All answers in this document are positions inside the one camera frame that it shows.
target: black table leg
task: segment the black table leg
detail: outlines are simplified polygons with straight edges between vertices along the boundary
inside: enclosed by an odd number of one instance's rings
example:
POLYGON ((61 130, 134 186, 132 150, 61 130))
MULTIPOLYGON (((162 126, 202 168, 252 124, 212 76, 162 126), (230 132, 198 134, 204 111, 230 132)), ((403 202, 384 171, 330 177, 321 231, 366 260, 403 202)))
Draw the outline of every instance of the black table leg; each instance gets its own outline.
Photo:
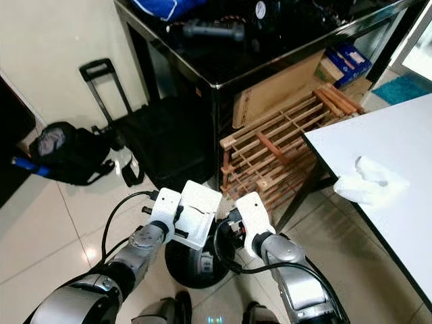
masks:
POLYGON ((385 69, 390 63, 390 60, 392 59, 392 55, 398 48, 399 44, 403 41, 404 37, 409 33, 412 26, 414 26, 416 19, 422 12, 426 3, 427 1, 421 1, 408 7, 392 36, 388 40, 386 46, 384 46, 380 56, 378 56, 377 61, 373 64, 371 71, 368 73, 367 79, 369 81, 376 83, 376 81, 378 81, 378 79, 384 73, 385 69))
POLYGON ((149 44, 147 40, 135 29, 133 29, 126 21, 120 19, 123 29, 128 40, 129 48, 134 58, 137 67, 138 75, 144 89, 147 101, 159 101, 159 89, 157 88, 155 69, 149 52, 149 44))
POLYGON ((325 168, 320 163, 320 161, 317 161, 314 167, 312 168, 312 171, 310 171, 309 175, 303 182, 303 185, 301 186, 297 194, 294 196, 294 199, 290 203, 290 206, 288 206, 285 213, 283 213, 281 219, 277 222, 275 226, 277 233, 280 233, 280 231, 285 227, 285 225, 288 223, 288 221, 297 211, 298 207, 300 207, 300 205, 303 203, 304 199, 306 199, 306 197, 312 191, 316 190, 317 183, 324 175, 324 173, 325 173, 325 168))
POLYGON ((219 191, 221 186, 221 161, 222 161, 222 150, 219 145, 221 140, 220 134, 220 111, 221 111, 221 94, 216 89, 211 89, 211 118, 213 121, 213 156, 214 156, 214 183, 211 183, 211 187, 214 190, 219 191))

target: white table top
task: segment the white table top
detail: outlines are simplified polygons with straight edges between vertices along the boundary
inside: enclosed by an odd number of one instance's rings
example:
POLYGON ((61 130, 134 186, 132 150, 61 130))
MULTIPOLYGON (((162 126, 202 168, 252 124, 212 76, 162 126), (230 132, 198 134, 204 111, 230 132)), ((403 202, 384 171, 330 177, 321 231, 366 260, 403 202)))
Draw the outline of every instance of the white table top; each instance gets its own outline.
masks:
POLYGON ((410 182, 384 207, 359 206, 431 301, 432 94, 305 135, 337 176, 364 155, 410 182))

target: wooden rack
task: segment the wooden rack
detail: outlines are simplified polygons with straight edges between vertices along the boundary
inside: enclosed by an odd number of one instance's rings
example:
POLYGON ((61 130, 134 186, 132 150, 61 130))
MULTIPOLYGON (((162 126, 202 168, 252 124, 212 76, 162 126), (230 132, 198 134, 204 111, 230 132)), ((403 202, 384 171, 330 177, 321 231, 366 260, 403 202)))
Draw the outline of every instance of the wooden rack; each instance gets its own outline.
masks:
POLYGON ((224 196, 257 191, 269 213, 290 200, 315 163, 302 134, 362 113, 355 105, 325 85, 221 140, 224 196))

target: blue towel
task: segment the blue towel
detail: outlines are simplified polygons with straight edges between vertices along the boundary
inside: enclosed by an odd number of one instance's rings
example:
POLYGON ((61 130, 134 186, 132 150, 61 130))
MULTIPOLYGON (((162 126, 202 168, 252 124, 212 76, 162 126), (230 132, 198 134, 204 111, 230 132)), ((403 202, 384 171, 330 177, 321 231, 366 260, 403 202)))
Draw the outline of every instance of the blue towel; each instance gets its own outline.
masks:
POLYGON ((410 78, 400 76, 378 89, 372 90, 378 97, 387 101, 390 105, 403 103, 417 97, 427 95, 429 92, 417 86, 410 78))
POLYGON ((207 0, 132 0, 146 14, 170 21, 189 10, 204 5, 207 0))

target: black wheel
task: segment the black wheel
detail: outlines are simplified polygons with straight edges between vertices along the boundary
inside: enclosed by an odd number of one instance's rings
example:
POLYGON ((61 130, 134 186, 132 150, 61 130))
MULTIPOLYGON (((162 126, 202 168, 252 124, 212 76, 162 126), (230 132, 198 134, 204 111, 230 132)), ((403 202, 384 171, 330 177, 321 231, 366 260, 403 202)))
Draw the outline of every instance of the black wheel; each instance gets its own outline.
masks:
POLYGON ((178 292, 175 300, 179 306, 180 318, 182 324, 192 324, 192 301, 188 292, 178 292))

